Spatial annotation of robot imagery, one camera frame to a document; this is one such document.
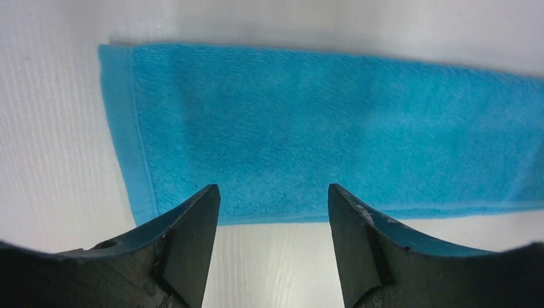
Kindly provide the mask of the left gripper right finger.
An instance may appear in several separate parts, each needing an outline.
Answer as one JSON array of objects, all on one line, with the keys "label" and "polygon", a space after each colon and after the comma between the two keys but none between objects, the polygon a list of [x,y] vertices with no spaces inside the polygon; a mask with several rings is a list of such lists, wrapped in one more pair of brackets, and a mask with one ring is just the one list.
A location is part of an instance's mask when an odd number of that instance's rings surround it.
[{"label": "left gripper right finger", "polygon": [[339,184],[328,216],[345,307],[542,307],[543,244],[505,252],[437,239]]}]

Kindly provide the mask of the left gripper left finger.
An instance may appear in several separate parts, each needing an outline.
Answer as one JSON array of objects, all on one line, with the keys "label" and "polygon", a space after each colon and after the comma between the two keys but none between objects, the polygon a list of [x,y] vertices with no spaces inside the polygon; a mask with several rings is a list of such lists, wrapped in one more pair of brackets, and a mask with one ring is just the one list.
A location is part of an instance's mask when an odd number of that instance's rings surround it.
[{"label": "left gripper left finger", "polygon": [[221,196],[207,185],[95,247],[44,253],[1,243],[2,307],[201,307]]}]

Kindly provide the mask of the blue towel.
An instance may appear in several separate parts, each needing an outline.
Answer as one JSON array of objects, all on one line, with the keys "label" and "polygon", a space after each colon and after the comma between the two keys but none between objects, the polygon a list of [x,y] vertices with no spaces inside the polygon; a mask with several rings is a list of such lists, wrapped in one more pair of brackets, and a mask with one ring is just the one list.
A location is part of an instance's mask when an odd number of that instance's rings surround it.
[{"label": "blue towel", "polygon": [[342,185],[402,219],[543,208],[543,80],[196,44],[98,48],[141,225],[217,184],[222,224],[324,221]]}]

